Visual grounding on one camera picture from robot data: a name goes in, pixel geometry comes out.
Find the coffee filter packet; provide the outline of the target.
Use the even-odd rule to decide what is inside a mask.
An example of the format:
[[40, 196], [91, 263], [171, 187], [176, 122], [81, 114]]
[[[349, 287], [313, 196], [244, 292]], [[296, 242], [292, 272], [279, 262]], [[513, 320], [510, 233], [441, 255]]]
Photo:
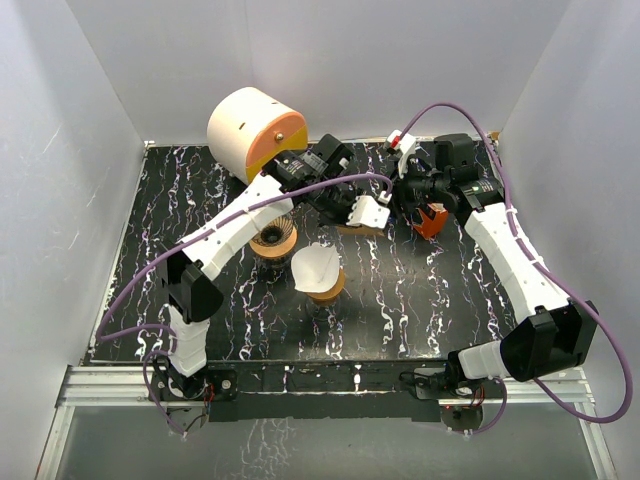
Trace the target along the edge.
[[424, 239], [439, 234], [448, 218], [448, 211], [441, 203], [429, 203], [417, 207], [412, 215], [413, 229]]

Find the white paper coffee filter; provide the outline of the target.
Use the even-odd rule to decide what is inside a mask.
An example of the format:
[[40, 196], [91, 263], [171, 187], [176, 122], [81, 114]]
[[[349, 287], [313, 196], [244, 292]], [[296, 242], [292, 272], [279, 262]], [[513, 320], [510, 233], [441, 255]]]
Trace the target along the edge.
[[340, 260], [335, 246], [313, 243], [293, 255], [290, 267], [297, 291], [324, 293], [338, 280]]

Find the glass carafe with brown band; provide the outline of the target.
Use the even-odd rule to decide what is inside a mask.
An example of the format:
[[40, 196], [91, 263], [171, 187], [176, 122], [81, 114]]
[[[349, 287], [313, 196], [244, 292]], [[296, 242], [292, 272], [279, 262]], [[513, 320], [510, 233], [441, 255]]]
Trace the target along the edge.
[[331, 302], [316, 302], [308, 299], [305, 303], [305, 313], [313, 326], [332, 328], [340, 320], [341, 300]]

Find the brown paper coffee filter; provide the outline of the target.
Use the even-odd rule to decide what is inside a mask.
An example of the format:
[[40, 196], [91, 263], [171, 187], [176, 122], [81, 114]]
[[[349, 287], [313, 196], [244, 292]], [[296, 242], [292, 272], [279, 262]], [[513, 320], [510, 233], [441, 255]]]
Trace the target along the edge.
[[344, 226], [337, 225], [336, 230], [342, 235], [355, 235], [355, 236], [385, 236], [383, 229], [368, 227], [368, 226]]

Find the dark glass dripper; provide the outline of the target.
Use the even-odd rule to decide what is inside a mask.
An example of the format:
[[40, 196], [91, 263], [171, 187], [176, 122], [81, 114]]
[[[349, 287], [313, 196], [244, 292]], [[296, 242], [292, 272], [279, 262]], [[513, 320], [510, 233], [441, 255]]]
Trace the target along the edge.
[[294, 229], [293, 217], [287, 213], [267, 224], [256, 235], [255, 242], [261, 246], [277, 246], [284, 243], [292, 235]]

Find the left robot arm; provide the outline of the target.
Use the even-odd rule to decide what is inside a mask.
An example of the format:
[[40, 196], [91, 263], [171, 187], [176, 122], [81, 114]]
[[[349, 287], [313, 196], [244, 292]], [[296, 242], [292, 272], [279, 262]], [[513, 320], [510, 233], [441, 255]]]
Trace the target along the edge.
[[154, 370], [173, 394], [194, 399], [205, 390], [206, 336], [224, 299], [214, 281], [225, 265], [299, 203], [310, 205], [329, 225], [346, 225], [361, 194], [346, 173], [354, 156], [330, 134], [307, 151], [276, 154], [243, 193], [161, 262], [173, 339], [167, 359], [155, 361]]

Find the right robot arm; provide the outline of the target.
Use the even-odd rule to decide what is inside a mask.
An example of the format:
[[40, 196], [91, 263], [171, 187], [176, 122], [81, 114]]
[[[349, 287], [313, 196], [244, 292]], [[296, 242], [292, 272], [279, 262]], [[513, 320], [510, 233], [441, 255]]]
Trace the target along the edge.
[[399, 131], [389, 137], [396, 155], [393, 199], [405, 216], [419, 213], [423, 229], [428, 205], [439, 204], [480, 247], [506, 290], [517, 325], [504, 339], [454, 351], [445, 369], [447, 388], [466, 397], [482, 379], [525, 382], [584, 363], [596, 322], [586, 309], [536, 269], [539, 258], [525, 254], [510, 221], [504, 188], [485, 177], [474, 162], [474, 142], [467, 134], [435, 139], [433, 167], [416, 155], [417, 141]]

